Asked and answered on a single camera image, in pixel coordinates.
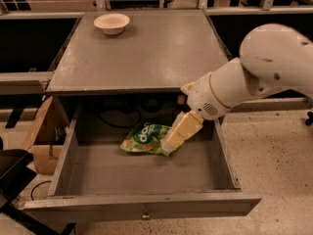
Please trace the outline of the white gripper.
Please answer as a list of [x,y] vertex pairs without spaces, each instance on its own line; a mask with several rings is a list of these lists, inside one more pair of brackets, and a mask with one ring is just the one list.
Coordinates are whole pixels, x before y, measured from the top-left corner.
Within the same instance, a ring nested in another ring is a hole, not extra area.
[[187,96],[191,111],[181,112],[173,121],[172,127],[160,140],[161,149],[166,153],[178,149],[203,127],[203,120],[215,120],[231,110],[218,97],[213,89],[213,72],[203,75],[196,81],[185,84],[181,91]]

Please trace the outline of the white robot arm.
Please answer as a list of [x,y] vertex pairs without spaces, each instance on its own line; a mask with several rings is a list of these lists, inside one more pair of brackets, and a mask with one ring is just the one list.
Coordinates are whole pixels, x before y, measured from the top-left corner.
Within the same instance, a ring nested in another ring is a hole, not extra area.
[[190,110],[177,116],[160,140],[161,148],[171,153],[199,132],[205,120],[289,89],[313,96],[313,43],[289,26],[261,25],[244,38],[238,58],[181,88]]

